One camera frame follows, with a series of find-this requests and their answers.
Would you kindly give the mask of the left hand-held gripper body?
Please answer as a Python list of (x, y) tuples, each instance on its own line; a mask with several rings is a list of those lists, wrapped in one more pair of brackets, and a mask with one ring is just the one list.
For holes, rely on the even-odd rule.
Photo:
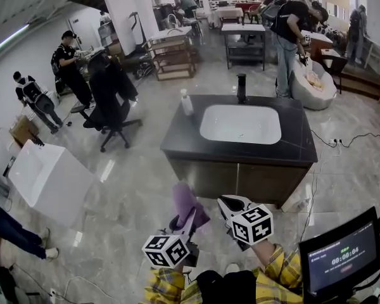
[(198, 262), (198, 247), (185, 235), (150, 236), (142, 252), (153, 268), (195, 267)]

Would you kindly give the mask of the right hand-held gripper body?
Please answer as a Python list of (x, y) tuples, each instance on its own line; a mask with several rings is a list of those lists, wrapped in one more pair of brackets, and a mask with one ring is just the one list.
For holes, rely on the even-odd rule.
[(246, 251), (274, 233), (273, 214), (265, 205), (252, 205), (227, 221), (228, 234)]

